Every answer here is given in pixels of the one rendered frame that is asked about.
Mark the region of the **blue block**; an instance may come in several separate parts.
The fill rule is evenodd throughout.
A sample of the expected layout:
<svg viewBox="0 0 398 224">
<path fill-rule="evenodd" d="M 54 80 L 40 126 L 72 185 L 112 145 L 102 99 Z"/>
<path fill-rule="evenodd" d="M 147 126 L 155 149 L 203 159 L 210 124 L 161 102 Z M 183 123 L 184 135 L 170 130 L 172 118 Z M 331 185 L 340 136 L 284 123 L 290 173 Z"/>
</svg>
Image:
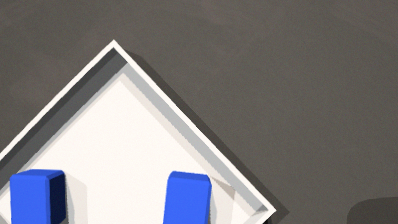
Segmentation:
<svg viewBox="0 0 398 224">
<path fill-rule="evenodd" d="M 10 177 L 11 224 L 60 224 L 66 218 L 65 173 L 30 169 Z"/>
<path fill-rule="evenodd" d="M 172 171 L 163 224 L 207 224 L 212 184 L 207 174 Z"/>
</svg>

